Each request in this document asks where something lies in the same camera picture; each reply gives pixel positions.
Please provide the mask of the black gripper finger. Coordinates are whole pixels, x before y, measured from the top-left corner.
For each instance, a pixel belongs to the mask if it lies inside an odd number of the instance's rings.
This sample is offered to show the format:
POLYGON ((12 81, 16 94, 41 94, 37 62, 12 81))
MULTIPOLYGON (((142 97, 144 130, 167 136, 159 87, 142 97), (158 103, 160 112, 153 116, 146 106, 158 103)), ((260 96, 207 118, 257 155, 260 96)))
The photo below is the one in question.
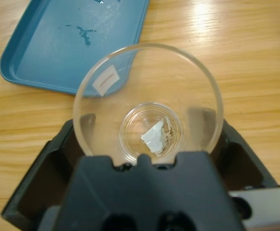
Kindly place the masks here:
POLYGON ((1 217, 16 227, 37 227, 48 208, 61 204, 82 156, 73 121, 69 120, 45 144, 2 210, 1 217))
POLYGON ((211 158, 229 191, 279 186, 246 140, 226 121, 211 158))

